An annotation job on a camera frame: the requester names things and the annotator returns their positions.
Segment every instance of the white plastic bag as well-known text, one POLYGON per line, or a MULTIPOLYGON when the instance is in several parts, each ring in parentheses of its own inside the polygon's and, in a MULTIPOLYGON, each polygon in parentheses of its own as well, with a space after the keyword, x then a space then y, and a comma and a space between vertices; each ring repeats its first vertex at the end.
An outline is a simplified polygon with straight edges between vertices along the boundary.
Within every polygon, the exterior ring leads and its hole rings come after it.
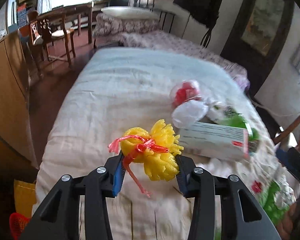
POLYGON ((203 118, 208 109, 209 107, 202 101, 184 102, 172 112, 173 125, 177 128, 190 126, 203 118))
POLYGON ((0 31, 0 40, 7 35, 7 31, 6 30, 1 30, 0 31))

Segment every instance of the yellow foam flower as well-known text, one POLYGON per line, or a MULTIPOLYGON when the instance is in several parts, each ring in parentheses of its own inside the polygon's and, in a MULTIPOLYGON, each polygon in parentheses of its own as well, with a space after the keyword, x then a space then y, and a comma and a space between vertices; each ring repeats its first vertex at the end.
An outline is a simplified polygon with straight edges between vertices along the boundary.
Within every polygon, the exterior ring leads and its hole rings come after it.
MULTIPOLYGON (((169 149, 168 153, 156 153, 147 148, 144 153, 139 154, 134 159, 133 162, 144 164, 145 173, 151 180, 165 179, 168 181, 178 174, 179 167, 175 156, 181 154, 180 150, 183 150, 183 147, 178 145, 180 136, 173 136, 174 134, 172 125, 166 125, 163 119, 154 124, 150 133, 140 127, 130 128, 124 133, 123 137, 139 135, 148 140, 154 139, 156 145, 169 149)), ((120 142, 122 153, 127 156, 135 149, 137 144, 142 143, 141 140, 135 138, 123 140, 120 142)))

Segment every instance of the yellow bag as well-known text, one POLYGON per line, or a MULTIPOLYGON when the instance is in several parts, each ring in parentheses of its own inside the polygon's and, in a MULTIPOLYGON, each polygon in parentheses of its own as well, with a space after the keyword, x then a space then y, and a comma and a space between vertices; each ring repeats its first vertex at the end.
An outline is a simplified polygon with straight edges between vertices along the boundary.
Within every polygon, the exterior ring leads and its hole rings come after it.
POLYGON ((31 218, 32 206, 37 202, 35 198, 35 184, 14 180, 13 188, 16 212, 31 218))

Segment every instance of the red plastic ribbon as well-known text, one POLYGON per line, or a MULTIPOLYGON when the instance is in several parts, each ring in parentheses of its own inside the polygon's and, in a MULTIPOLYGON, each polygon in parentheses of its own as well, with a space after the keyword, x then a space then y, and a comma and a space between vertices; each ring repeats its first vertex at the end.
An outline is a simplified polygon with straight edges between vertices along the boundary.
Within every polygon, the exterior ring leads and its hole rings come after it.
POLYGON ((138 185, 141 193, 146 194, 148 197, 150 197, 151 193, 142 187, 139 180, 136 178, 136 176, 133 174, 132 170, 130 169, 129 164, 132 163, 138 157, 139 154, 144 153, 146 149, 150 149, 157 153, 168 153, 169 148, 163 147, 160 145, 156 145, 154 139, 146 139, 139 135, 127 135, 127 136, 124 136, 121 138, 117 138, 112 143, 110 143, 108 146, 109 152, 115 152, 118 154, 119 153, 119 142, 130 139, 130 138, 138 139, 138 140, 142 141, 142 143, 137 144, 134 147, 134 149, 127 156, 125 156, 123 158, 122 165, 124 166, 126 171, 130 174, 130 176, 132 177, 134 182, 138 185))

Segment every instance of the wooden cabinet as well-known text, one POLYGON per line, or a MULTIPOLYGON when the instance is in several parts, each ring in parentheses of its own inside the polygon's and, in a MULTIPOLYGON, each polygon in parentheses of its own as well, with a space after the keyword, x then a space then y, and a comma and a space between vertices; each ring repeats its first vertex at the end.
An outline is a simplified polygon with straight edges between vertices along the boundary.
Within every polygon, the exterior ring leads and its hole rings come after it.
POLYGON ((0 40, 0 177, 32 170, 28 68, 18 31, 0 40))

